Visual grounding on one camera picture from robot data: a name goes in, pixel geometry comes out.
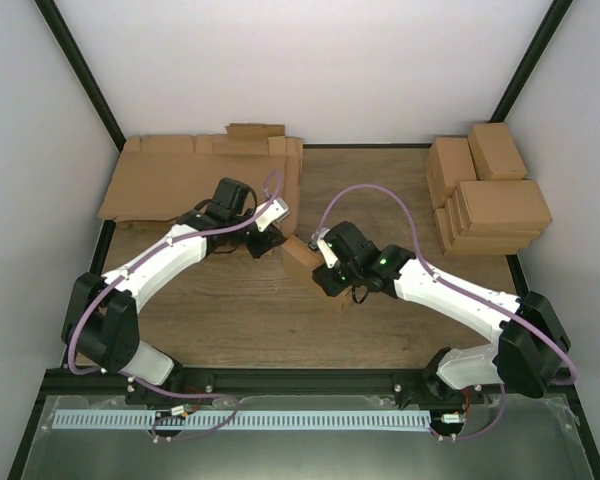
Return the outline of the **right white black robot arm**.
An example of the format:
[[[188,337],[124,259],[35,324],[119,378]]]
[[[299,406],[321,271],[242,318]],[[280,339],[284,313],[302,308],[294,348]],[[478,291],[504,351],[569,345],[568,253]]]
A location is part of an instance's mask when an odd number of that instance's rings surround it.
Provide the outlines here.
[[[364,289],[432,309],[478,333],[486,344],[443,348],[427,364],[423,387],[438,403],[476,385],[502,384],[542,397],[565,365],[570,341],[550,301],[489,290],[437,269],[412,251],[378,249],[351,222],[323,228],[310,243],[323,257],[313,281],[329,297]]]

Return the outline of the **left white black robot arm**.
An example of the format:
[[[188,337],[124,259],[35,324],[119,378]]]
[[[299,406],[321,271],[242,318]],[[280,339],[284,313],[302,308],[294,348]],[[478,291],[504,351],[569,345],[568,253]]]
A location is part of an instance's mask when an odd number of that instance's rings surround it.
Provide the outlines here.
[[[143,341],[139,313],[149,300],[186,269],[221,247],[245,247],[259,258],[282,245],[278,225],[290,208],[276,192],[257,201],[255,190],[223,178],[215,192],[178,217],[147,250],[104,275],[82,274],[74,283],[61,338],[75,375],[121,374],[130,391],[149,390],[161,403],[185,398],[183,366]],[[246,207],[247,200],[255,201]]]

